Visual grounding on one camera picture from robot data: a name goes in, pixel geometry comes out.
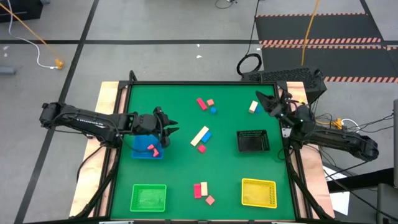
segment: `green mat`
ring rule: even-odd
[[[278,160],[282,149],[280,126],[261,110],[248,113],[255,91],[274,94],[272,85],[134,85],[128,112],[152,114],[161,106],[170,119],[178,121],[171,145],[162,160],[132,159],[123,146],[111,208],[112,219],[186,219],[186,220],[294,220],[292,196],[286,165]],[[202,111],[196,99],[213,99],[217,114]],[[212,137],[204,154],[190,141],[203,126]],[[270,151],[254,154],[238,152],[236,131],[266,129]],[[125,141],[132,145],[132,136]],[[272,180],[277,187],[277,208],[248,207],[241,204],[242,178]],[[206,197],[195,199],[193,185],[208,182]],[[165,212],[130,212],[134,184],[165,184]]]

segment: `yellow basket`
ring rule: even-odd
[[[242,205],[276,208],[276,184],[274,181],[242,179]]]

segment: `white cable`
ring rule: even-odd
[[[9,10],[12,12],[10,0],[7,0],[7,2],[8,2],[8,8],[9,8]],[[9,26],[8,26],[8,33],[11,35],[11,37],[13,37],[13,38],[15,38],[15,39],[19,39],[19,40],[26,41],[26,42],[28,42],[28,43],[34,45],[34,46],[36,47],[36,49],[37,49],[37,64],[40,65],[40,66],[43,67],[43,68],[55,69],[54,66],[44,66],[44,65],[42,65],[42,64],[39,62],[39,58],[40,58],[40,49],[39,49],[39,46],[37,46],[37,44],[34,44],[34,43],[32,43],[31,41],[26,40],[26,39],[23,39],[23,38],[20,38],[20,37],[16,37],[16,36],[14,36],[14,35],[11,33],[12,15],[10,15],[10,16],[11,16],[11,19],[10,19],[10,24],[9,24]]]
[[[361,128],[359,127],[359,125],[358,125],[355,121],[353,121],[352,119],[348,119],[348,118],[342,119],[342,120],[341,120],[341,124],[342,124],[342,125],[344,125],[344,121],[351,121],[352,123],[354,123],[354,124],[356,125],[356,129],[357,129],[356,133],[358,133],[359,130],[361,129]]]

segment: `gray floor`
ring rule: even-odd
[[[52,0],[42,18],[28,25],[45,39],[78,40],[93,0]],[[398,40],[398,2],[367,0],[383,37]],[[311,13],[315,0],[268,0],[259,14]],[[88,39],[248,39],[256,1],[239,1],[219,10],[213,0],[99,0]],[[359,0],[322,0],[319,13],[363,12]],[[19,23],[15,35],[33,39]],[[0,24],[0,40],[11,39],[7,24]],[[38,117],[43,102],[56,101],[72,61],[76,45],[54,46],[65,58],[62,71],[40,68],[31,45],[0,44],[0,65],[18,68],[13,77],[0,77],[0,216],[13,223],[45,136]],[[93,110],[103,81],[125,80],[133,69],[140,80],[239,80],[235,68],[247,45],[85,45],[66,102]],[[40,61],[53,64],[42,49]],[[258,46],[253,45],[251,52]],[[248,61],[249,70],[255,62]],[[351,118],[359,123],[389,115],[398,86],[387,83],[327,83],[317,114]],[[369,130],[388,126],[375,124]],[[379,159],[358,167],[365,173],[392,166],[392,130],[369,134],[379,143]],[[82,136],[56,133],[32,197],[25,222],[66,218],[75,189],[76,170],[86,140]],[[341,168],[358,160],[334,149],[328,150]]]

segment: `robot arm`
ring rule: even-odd
[[[153,114],[142,115],[137,112],[101,114],[65,103],[44,103],[42,107],[43,112],[39,119],[42,127],[50,129],[66,126],[96,137],[101,145],[106,147],[120,146],[122,134],[152,134],[158,138],[163,147],[167,147],[170,144],[169,135],[179,129],[164,129],[168,125],[178,123],[170,120],[160,107],[156,107]]]
[[[283,125],[292,129],[289,140],[294,149],[301,149],[305,144],[316,144],[346,151],[363,161],[377,159],[379,151],[375,141],[358,133],[330,130],[316,125],[314,115],[307,106],[296,105],[295,111],[290,110],[292,95],[289,93],[284,92],[279,100],[259,91],[256,95],[270,116],[275,116]]]

